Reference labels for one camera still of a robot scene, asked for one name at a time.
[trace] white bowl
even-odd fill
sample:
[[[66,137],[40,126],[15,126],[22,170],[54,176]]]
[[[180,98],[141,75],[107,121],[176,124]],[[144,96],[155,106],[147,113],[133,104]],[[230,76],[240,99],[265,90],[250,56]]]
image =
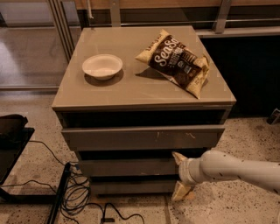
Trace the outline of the white bowl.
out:
[[[122,67],[122,60],[112,54],[98,54],[86,59],[82,64],[82,70],[85,74],[100,81],[111,79]]]

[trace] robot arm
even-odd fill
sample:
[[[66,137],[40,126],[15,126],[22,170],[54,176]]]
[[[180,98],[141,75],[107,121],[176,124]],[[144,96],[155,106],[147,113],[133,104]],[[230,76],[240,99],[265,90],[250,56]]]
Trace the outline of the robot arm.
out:
[[[200,158],[187,158],[177,152],[173,152],[173,156],[181,179],[173,194],[174,200],[181,195],[182,188],[236,179],[280,194],[280,163],[241,160],[217,150],[209,150]]]

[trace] terrazzo floor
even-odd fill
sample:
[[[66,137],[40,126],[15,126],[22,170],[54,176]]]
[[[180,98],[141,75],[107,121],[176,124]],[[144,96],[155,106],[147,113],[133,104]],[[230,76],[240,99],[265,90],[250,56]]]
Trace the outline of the terrazzo floor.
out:
[[[0,29],[0,36],[8,30]],[[58,43],[53,38],[49,45]],[[1,53],[5,43],[0,40],[0,61],[3,61],[5,54]],[[57,55],[63,55],[60,45],[57,44]],[[22,53],[27,55],[28,44]],[[18,53],[15,47],[12,52]],[[43,75],[44,83],[59,83],[63,74],[65,63],[63,57],[53,56],[58,60],[55,75],[48,79]],[[4,63],[0,64],[0,84],[24,84],[25,76],[30,84],[41,81],[38,75],[35,81],[31,77],[32,72],[26,70],[17,80],[15,76],[9,80],[9,74]],[[43,141],[63,163],[75,161],[75,155],[67,148],[67,145],[60,133],[61,126],[51,106],[55,92],[0,92],[0,116],[7,114],[21,114],[28,118],[26,127],[33,127],[35,133],[32,140]],[[214,150],[225,151],[233,156],[243,159],[254,159],[262,161],[280,161],[280,124],[268,125],[266,118],[240,118],[228,119],[225,123],[226,130]],[[39,143],[28,143],[17,161],[5,185],[24,183],[29,179],[48,183],[51,186],[58,186],[63,166],[59,164],[52,154]],[[52,191],[44,185],[30,183],[24,186],[6,187],[9,193],[42,193],[52,194]],[[101,198],[90,198],[91,202],[104,205],[106,202],[113,203],[123,216],[141,214],[146,224],[221,224],[221,223],[277,223],[277,216],[280,210],[280,198],[278,195],[267,192],[256,186],[238,181],[204,183],[197,185],[191,195],[183,201],[171,202],[171,195],[130,195],[110,196]],[[0,204],[0,224],[2,223],[46,223],[51,206],[48,205],[5,205]],[[118,214],[110,207],[107,217],[115,218],[115,223],[137,224],[142,223],[139,217],[129,220],[121,220]],[[100,223],[102,213],[95,206],[87,206],[81,213],[74,216],[80,224]],[[74,223],[65,219],[60,213],[57,215],[56,223]]]

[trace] drawer front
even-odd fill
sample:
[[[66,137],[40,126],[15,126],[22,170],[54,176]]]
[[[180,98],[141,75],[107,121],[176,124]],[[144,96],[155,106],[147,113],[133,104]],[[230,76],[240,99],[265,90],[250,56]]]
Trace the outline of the drawer front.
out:
[[[111,129],[63,129],[72,151],[212,148],[223,125]]]
[[[172,193],[175,184],[176,180],[93,183],[91,190],[93,194]]]
[[[79,167],[87,177],[178,174],[178,166],[173,158],[80,161]]]

